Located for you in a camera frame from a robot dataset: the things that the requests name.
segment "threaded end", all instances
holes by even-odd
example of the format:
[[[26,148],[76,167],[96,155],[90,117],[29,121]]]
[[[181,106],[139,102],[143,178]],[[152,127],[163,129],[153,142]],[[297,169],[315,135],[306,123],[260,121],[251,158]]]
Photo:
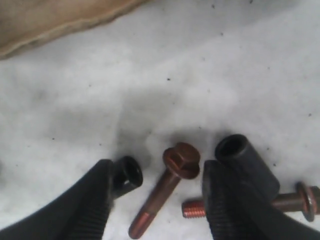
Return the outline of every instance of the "threaded end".
[[[181,208],[182,216],[185,219],[203,218],[206,216],[203,200],[193,200],[184,202]]]

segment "black plastic part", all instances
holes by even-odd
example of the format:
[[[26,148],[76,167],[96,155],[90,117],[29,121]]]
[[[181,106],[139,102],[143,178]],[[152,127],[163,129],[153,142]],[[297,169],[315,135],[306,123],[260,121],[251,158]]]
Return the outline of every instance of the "black plastic part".
[[[238,176],[246,178],[263,199],[271,202],[279,194],[279,181],[244,135],[234,134],[223,139],[215,148],[215,157]]]
[[[217,206],[221,192],[228,204]],[[204,163],[202,193],[214,240],[320,239],[320,232],[272,207],[251,184],[218,161]]]
[[[113,204],[114,164],[100,160],[69,190],[0,231],[0,240],[101,240]]]
[[[119,198],[143,183],[143,175],[137,161],[125,156],[114,163],[113,197]]]
[[[214,240],[266,240],[220,177],[217,161],[204,164],[202,192],[207,221]]]

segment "tan leather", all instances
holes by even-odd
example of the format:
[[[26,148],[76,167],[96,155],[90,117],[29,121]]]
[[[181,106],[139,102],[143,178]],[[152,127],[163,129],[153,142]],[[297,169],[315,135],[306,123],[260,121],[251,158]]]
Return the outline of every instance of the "tan leather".
[[[146,0],[0,0],[0,59],[107,23]]]

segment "copper bolt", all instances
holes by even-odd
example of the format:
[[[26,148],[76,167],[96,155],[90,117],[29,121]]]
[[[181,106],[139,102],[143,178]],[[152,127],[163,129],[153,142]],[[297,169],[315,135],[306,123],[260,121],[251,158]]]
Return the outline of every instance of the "copper bolt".
[[[129,236],[139,239],[156,217],[181,179],[194,179],[199,174],[200,154],[187,143],[179,142],[163,153],[166,170],[129,228]]]
[[[315,215],[320,214],[320,189],[317,186],[306,186],[299,182],[296,192],[279,194],[272,205],[282,212],[300,212],[309,222],[313,222]],[[206,216],[202,199],[190,200],[182,204],[182,215],[186,219],[203,218]]]

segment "white fabric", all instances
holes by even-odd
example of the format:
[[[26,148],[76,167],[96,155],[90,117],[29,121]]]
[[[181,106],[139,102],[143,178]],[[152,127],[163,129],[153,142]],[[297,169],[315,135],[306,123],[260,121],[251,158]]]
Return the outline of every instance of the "white fabric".
[[[191,143],[202,167],[232,133],[251,140],[282,192],[320,185],[319,9],[318,0],[157,0],[0,61],[0,227],[99,159],[130,154],[144,184],[115,202],[103,237],[128,240],[163,151]],[[204,218],[181,214],[201,176],[180,182],[142,240],[211,239]],[[310,226],[320,230],[320,217]]]

